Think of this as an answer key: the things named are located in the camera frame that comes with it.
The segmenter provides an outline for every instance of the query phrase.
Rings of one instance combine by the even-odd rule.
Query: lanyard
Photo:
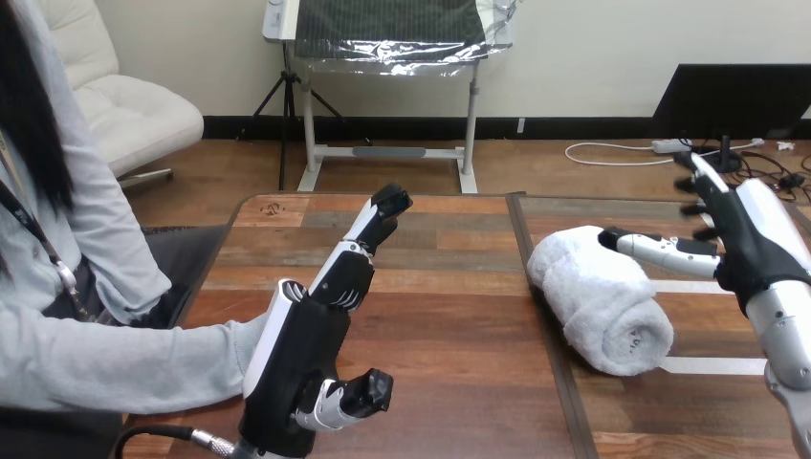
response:
[[[3,137],[3,133],[0,132],[0,154],[3,155],[4,158],[7,158],[3,163],[9,162],[11,160],[9,155],[9,149],[6,145],[6,139]],[[0,182],[0,205],[3,205],[14,218],[20,222],[20,225],[23,226],[39,243],[42,245],[42,248],[45,249],[45,253],[48,254],[48,258],[51,260],[51,263],[56,268],[56,273],[59,274],[59,280],[62,282],[62,289],[68,295],[71,300],[71,303],[74,305],[74,309],[76,310],[77,314],[81,318],[82,321],[95,321],[96,317],[91,315],[87,309],[81,304],[78,296],[77,290],[77,280],[74,276],[73,272],[68,265],[66,265],[59,255],[56,253],[56,249],[51,244],[51,241],[48,240],[48,237],[45,236],[45,231],[42,230],[42,227],[39,226],[39,222],[33,218],[25,207],[20,203],[20,201],[14,196],[14,193],[11,192],[8,186],[3,182]]]

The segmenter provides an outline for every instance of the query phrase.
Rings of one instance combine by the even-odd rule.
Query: white leather chair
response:
[[[99,152],[116,177],[200,141],[203,117],[194,105],[162,86],[119,75],[119,60],[94,0],[36,2]],[[170,176],[171,169],[163,169],[120,183],[126,187]]]

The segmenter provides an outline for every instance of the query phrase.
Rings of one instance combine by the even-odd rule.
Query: black baseboard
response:
[[[204,139],[235,139],[246,128],[246,139],[281,139],[281,117],[204,117]],[[477,139],[589,140],[643,139],[651,118],[527,118],[518,133],[518,118],[479,118]],[[458,141],[465,138],[464,118],[347,118],[316,117],[317,142],[371,140]],[[301,117],[292,122],[290,140],[304,140]],[[790,139],[811,139],[811,120],[801,120]]]

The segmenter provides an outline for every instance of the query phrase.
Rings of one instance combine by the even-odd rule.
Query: black fingertip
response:
[[[715,228],[700,229],[692,234],[692,238],[697,241],[709,241],[718,237],[718,232]]]
[[[597,241],[606,249],[617,251],[617,241],[620,237],[619,233],[612,231],[612,229],[606,229],[597,236]]]
[[[682,213],[682,215],[690,217],[693,215],[707,213],[707,206],[704,206],[703,204],[687,204],[681,206],[679,211]]]
[[[695,172],[696,167],[695,164],[692,163],[692,152],[690,151],[673,153],[673,162],[681,165],[682,167],[686,167],[692,172]]]
[[[692,177],[676,180],[673,182],[673,186],[675,186],[679,191],[695,194],[695,180]]]

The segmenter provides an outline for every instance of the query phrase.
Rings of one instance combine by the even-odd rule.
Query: robotic hand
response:
[[[811,254],[763,182],[732,190],[698,155],[674,159],[692,171],[676,187],[700,198],[682,213],[709,215],[713,228],[695,233],[695,241],[613,228],[600,243],[677,273],[715,278],[734,292],[766,355],[766,385],[788,411],[795,448],[811,459]],[[715,237],[725,253],[706,242]]]
[[[266,452],[298,458],[313,449],[316,432],[340,430],[388,410],[391,376],[372,368],[342,381],[335,360],[349,315],[369,292],[372,256],[411,204],[399,186],[386,186],[363,206],[309,289],[290,279],[278,282],[243,382],[239,442],[197,429],[188,440],[230,459]]]

